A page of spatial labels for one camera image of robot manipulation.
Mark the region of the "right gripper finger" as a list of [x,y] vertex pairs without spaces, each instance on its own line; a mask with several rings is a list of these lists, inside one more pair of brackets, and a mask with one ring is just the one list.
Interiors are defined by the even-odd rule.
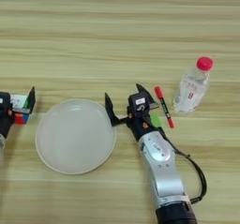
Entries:
[[119,119],[113,111],[113,103],[109,97],[108,94],[105,94],[105,110],[110,118],[111,124],[113,127],[116,127],[118,125],[123,125],[127,122],[127,118],[121,118]]
[[157,106],[157,103],[154,101],[150,93],[140,84],[136,83],[137,89],[139,92],[145,92],[149,99],[150,106]]

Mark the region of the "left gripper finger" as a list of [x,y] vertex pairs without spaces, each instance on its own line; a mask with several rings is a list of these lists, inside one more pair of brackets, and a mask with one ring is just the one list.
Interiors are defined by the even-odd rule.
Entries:
[[31,113],[36,103],[35,87],[32,87],[31,91],[29,92],[27,102],[28,102],[28,112]]

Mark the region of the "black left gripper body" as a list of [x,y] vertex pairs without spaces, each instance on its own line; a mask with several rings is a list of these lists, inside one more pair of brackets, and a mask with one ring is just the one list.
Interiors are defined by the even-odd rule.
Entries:
[[7,109],[0,112],[0,134],[6,138],[13,124],[25,125],[30,113],[28,109]]

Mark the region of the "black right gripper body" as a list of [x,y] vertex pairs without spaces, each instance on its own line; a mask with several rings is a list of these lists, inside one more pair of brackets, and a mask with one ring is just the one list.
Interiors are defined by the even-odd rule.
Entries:
[[155,127],[150,118],[150,108],[138,111],[133,106],[127,106],[127,127],[138,142],[140,138],[153,131],[161,132],[160,127]]

